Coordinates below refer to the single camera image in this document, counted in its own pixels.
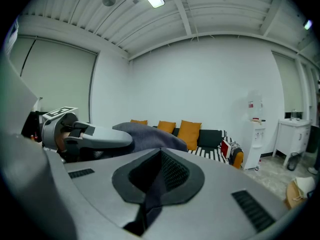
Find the black and white striped fabric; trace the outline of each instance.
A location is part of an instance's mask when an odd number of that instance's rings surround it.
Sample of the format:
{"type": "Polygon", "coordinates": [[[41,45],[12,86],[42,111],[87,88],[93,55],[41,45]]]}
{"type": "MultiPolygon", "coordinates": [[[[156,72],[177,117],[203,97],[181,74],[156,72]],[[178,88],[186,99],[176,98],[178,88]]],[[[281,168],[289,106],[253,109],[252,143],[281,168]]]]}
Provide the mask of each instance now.
{"type": "Polygon", "coordinates": [[[228,159],[226,159],[222,155],[220,148],[209,148],[209,147],[197,146],[196,150],[188,150],[188,153],[202,157],[202,158],[216,160],[216,161],[219,161],[219,162],[222,162],[222,163],[229,165],[228,159]]]}
{"type": "Polygon", "coordinates": [[[221,130],[222,131],[222,138],[227,137],[227,132],[225,130],[221,130]]]}

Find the bag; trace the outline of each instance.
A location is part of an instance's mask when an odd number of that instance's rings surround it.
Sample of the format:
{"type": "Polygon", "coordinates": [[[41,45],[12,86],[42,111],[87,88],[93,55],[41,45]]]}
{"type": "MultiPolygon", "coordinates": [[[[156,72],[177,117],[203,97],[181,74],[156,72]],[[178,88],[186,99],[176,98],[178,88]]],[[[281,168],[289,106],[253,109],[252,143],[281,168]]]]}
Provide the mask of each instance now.
{"type": "Polygon", "coordinates": [[[293,182],[295,183],[299,191],[299,196],[293,198],[293,200],[295,201],[298,201],[301,198],[304,198],[304,199],[308,198],[307,194],[310,191],[315,190],[316,188],[315,180],[312,177],[307,177],[307,178],[296,177],[293,182]]]}

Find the tiled floor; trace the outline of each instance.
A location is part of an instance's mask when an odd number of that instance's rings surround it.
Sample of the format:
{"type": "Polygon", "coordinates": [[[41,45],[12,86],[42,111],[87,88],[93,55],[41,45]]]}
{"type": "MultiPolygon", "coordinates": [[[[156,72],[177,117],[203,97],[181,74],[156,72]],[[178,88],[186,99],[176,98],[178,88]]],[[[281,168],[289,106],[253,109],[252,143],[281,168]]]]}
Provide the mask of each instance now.
{"type": "Polygon", "coordinates": [[[315,163],[317,153],[305,153],[294,171],[288,170],[283,166],[285,158],[275,155],[261,158],[260,168],[243,170],[250,178],[265,186],[271,192],[276,194],[280,199],[286,198],[287,185],[295,177],[315,177],[308,172],[307,168],[312,167],[315,163]]]}

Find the ceiling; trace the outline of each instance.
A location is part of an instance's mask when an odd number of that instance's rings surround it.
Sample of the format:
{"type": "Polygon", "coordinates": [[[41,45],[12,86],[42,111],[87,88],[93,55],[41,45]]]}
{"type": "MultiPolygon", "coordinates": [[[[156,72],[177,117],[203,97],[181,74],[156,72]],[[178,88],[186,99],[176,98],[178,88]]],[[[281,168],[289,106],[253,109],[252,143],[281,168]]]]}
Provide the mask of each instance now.
{"type": "Polygon", "coordinates": [[[284,45],[317,65],[320,46],[292,0],[32,0],[23,17],[51,18],[84,29],[128,52],[129,59],[176,41],[244,35],[284,45]]]}

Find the orange pillow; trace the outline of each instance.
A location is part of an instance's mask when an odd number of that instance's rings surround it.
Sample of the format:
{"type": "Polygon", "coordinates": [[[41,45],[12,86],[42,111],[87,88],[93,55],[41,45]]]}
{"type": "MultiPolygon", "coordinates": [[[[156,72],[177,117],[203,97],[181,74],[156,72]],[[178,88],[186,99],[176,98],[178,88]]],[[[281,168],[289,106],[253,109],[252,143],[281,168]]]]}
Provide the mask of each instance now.
{"type": "Polygon", "coordinates": [[[132,120],[130,121],[131,123],[138,123],[138,124],[142,124],[142,125],[147,125],[148,124],[148,120],[144,120],[144,121],[138,121],[138,120],[132,120]]]}
{"type": "Polygon", "coordinates": [[[201,122],[181,121],[178,138],[186,143],[188,150],[197,149],[197,140],[199,138],[201,124],[201,122]]]}
{"type": "Polygon", "coordinates": [[[176,123],[175,122],[159,121],[159,124],[158,124],[157,128],[162,130],[162,131],[165,131],[167,133],[172,134],[172,132],[176,128],[176,123]]]}

